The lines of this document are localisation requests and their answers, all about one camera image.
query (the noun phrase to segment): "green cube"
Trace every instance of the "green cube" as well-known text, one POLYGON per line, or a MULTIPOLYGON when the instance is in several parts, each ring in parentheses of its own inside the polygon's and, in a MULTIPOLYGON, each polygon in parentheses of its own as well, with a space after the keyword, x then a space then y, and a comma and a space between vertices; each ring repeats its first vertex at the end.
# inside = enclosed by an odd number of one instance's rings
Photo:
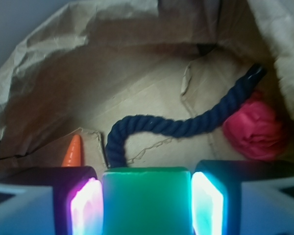
POLYGON ((104 235, 193 234, 186 168, 115 168, 102 181, 104 235))

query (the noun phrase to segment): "red fabric ball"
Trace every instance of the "red fabric ball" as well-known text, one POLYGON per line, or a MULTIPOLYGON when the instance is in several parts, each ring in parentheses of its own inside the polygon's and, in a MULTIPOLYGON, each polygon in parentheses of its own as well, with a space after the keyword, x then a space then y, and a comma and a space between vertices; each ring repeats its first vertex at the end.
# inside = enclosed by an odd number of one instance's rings
POLYGON ((275 111, 262 101, 260 92, 254 92, 223 123, 222 129, 235 150, 255 160, 274 160, 288 142, 283 124, 276 119, 275 111))

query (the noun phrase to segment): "rope toy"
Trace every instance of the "rope toy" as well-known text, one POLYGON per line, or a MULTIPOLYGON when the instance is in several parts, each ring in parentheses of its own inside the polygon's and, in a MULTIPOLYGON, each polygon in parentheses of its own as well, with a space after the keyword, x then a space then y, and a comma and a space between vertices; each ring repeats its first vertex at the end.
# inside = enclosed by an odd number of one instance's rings
POLYGON ((220 100, 219 104, 195 118, 174 121, 151 115, 136 115, 126 116, 117 121, 112 126, 106 145, 110 167, 127 166, 124 143, 127 137, 134 133, 148 131, 181 138, 213 131, 251 96, 254 88, 266 73, 262 66, 253 65, 243 77, 236 81, 234 87, 220 100))

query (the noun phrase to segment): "glowing light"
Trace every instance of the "glowing light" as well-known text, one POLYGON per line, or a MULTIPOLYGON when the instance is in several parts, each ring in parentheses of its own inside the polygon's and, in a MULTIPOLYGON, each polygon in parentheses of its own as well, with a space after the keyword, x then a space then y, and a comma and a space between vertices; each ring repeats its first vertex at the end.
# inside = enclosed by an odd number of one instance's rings
POLYGON ((103 197, 99 180, 91 178, 71 201, 72 234, 102 234, 103 197))
POLYGON ((202 172, 192 177, 193 227, 197 235, 221 235, 223 195, 202 172))

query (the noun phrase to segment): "orange carrot toy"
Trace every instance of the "orange carrot toy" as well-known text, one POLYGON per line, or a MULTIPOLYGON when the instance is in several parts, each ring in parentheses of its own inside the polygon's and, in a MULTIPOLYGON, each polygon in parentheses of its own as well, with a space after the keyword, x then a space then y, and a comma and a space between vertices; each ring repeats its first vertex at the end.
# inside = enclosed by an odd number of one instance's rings
POLYGON ((79 135, 74 135, 62 166, 81 166, 81 141, 79 135))

